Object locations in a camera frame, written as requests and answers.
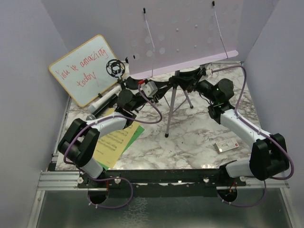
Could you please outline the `black condenser microphone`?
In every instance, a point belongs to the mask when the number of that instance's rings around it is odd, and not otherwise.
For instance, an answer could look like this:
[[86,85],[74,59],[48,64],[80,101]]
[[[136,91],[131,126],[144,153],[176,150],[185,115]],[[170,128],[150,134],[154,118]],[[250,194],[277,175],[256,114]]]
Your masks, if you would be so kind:
[[96,111],[94,111],[92,114],[88,115],[86,118],[86,121],[92,121],[96,120],[97,118],[101,117],[102,114],[108,109],[112,108],[114,104],[116,103],[118,99],[117,94],[111,95],[106,101],[104,101],[99,108],[97,108]]

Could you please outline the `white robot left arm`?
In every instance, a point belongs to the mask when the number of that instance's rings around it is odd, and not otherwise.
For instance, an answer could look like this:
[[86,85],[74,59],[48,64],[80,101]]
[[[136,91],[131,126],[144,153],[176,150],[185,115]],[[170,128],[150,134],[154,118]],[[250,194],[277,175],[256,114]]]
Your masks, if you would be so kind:
[[93,158],[100,138],[131,126],[136,121],[134,110],[149,103],[155,107],[172,87],[170,81],[136,80],[133,84],[125,80],[117,95],[116,109],[110,115],[94,120],[75,119],[60,140],[57,150],[64,162],[75,165],[87,174],[88,181],[98,188],[104,184],[104,168]]

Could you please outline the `black tripod mic stand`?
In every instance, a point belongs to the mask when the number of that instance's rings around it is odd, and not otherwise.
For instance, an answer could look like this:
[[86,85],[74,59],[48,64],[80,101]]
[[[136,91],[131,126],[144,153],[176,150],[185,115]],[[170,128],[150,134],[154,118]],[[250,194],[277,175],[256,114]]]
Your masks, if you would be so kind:
[[126,89],[125,80],[123,76],[125,74],[125,64],[118,59],[111,59],[106,64],[106,71],[109,76],[115,78],[122,90]]

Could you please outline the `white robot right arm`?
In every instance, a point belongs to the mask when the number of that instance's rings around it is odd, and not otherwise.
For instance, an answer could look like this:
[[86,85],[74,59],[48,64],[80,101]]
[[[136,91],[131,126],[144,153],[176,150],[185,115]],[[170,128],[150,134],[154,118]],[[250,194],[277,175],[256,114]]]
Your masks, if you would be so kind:
[[219,182],[228,186],[240,176],[254,177],[260,181],[291,178],[295,166],[287,153],[285,138],[279,133],[271,134],[258,128],[239,114],[238,106],[230,103],[234,96],[233,82],[223,78],[213,85],[201,79],[208,72],[214,73],[214,70],[200,67],[188,72],[177,71],[169,82],[173,88],[180,86],[186,92],[195,91],[208,99],[210,117],[235,133],[251,148],[250,159],[232,161],[221,166],[223,171],[218,174]]

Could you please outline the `white handheld microphone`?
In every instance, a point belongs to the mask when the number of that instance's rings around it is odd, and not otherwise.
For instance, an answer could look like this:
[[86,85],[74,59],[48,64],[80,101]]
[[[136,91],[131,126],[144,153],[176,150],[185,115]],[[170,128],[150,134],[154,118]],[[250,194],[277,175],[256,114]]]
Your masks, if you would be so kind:
[[121,87],[118,85],[114,87],[112,90],[110,90],[107,94],[103,95],[99,100],[93,102],[89,105],[89,112],[92,114],[94,111],[96,111],[103,103],[107,101],[112,95],[117,94],[121,90]]

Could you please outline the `lilac music stand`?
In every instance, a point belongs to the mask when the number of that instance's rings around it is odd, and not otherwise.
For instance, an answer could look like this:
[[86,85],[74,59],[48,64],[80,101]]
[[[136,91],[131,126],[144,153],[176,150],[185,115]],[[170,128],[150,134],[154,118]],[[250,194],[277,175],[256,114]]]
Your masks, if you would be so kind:
[[120,0],[130,76],[146,79],[238,54],[241,0]]

